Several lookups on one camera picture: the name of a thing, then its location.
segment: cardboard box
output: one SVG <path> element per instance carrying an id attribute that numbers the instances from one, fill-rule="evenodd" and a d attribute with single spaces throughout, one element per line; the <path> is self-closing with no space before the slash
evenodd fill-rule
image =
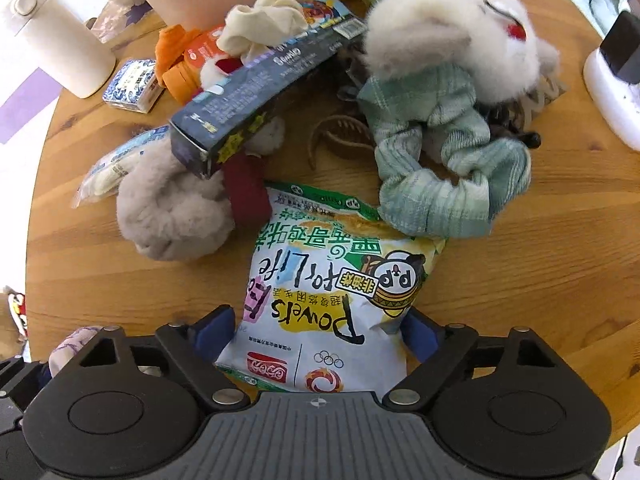
<path id="1" fill-rule="evenodd" d="M 162 93 L 156 79 L 155 59 L 129 59 L 102 94 L 109 106 L 148 114 Z"/>
<path id="2" fill-rule="evenodd" d="M 194 174 L 211 177 L 273 116 L 285 89 L 365 30 L 351 14 L 334 16 L 239 68 L 171 118 L 172 152 Z"/>

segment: beige cloth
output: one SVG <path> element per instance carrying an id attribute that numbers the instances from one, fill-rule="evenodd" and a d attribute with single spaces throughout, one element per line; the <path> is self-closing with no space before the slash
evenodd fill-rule
<path id="1" fill-rule="evenodd" d="M 237 5 L 225 18 L 218 48 L 243 63 L 263 54 L 308 27 L 296 0 L 256 0 L 253 7 Z"/>

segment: barcode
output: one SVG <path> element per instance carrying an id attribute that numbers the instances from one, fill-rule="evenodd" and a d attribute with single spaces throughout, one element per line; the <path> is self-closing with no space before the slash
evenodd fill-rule
<path id="1" fill-rule="evenodd" d="M 359 36 L 363 32 L 367 30 L 367 25 L 362 23 L 358 18 L 351 18 L 348 22 L 340 23 L 340 25 L 336 25 L 334 30 L 347 38 L 347 40 L 351 40 L 356 36 Z"/>

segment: red fabric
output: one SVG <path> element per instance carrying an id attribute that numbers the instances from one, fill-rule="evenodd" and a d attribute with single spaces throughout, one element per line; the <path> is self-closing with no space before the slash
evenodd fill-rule
<path id="1" fill-rule="evenodd" d="M 217 61 L 216 66 L 225 74 L 231 74 L 242 66 L 242 61 L 237 57 L 227 57 Z"/>
<path id="2" fill-rule="evenodd" d="M 236 226 L 266 224 L 271 204 L 263 182 L 264 161 L 240 151 L 222 165 L 222 173 Z"/>

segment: olympic rings logo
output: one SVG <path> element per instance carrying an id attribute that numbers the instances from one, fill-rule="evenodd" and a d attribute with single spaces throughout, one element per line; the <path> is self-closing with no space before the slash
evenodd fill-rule
<path id="1" fill-rule="evenodd" d="M 344 361 L 338 357 L 338 354 L 329 354 L 326 350 L 314 355 L 314 361 L 316 363 L 324 363 L 327 366 L 335 366 L 336 368 L 344 366 Z"/>

